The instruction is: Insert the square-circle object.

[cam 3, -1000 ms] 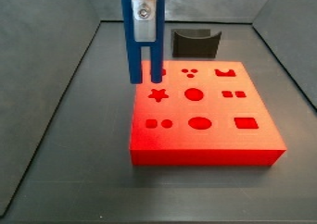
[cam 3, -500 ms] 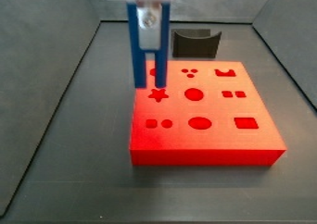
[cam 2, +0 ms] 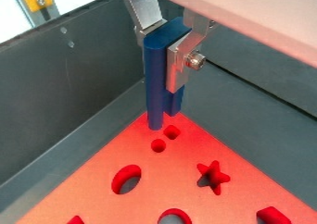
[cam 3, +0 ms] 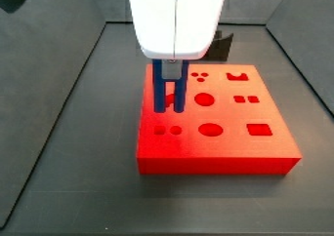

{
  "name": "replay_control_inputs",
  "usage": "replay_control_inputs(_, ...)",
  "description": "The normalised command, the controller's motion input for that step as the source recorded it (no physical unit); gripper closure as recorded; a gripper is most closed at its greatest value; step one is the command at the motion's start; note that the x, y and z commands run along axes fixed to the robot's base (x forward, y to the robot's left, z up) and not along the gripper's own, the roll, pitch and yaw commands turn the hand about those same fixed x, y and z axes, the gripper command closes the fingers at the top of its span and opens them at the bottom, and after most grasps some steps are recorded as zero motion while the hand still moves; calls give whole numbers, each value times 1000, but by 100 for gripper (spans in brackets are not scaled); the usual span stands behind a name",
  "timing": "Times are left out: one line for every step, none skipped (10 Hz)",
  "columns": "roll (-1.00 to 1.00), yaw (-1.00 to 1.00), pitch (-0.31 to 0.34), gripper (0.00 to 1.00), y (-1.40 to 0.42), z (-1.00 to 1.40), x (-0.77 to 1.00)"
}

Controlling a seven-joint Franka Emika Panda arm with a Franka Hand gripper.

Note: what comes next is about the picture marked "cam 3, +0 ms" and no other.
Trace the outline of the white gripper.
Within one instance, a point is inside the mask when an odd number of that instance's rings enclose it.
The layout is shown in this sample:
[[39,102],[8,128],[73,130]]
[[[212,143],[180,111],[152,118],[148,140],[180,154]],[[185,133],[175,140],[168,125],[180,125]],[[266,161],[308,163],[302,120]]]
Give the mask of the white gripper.
[[165,111],[161,59],[200,59],[210,47],[224,0],[129,0],[143,54],[152,61],[153,111]]

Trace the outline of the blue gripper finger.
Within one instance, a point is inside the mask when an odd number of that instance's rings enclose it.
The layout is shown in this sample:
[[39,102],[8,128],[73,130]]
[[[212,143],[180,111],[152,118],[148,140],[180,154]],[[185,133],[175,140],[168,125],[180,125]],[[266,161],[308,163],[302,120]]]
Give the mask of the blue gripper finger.
[[173,100],[173,110],[177,113],[184,111],[185,104],[185,91],[187,91],[187,81],[188,81],[188,67],[189,62],[184,60],[181,62],[181,77],[175,81],[175,100]]

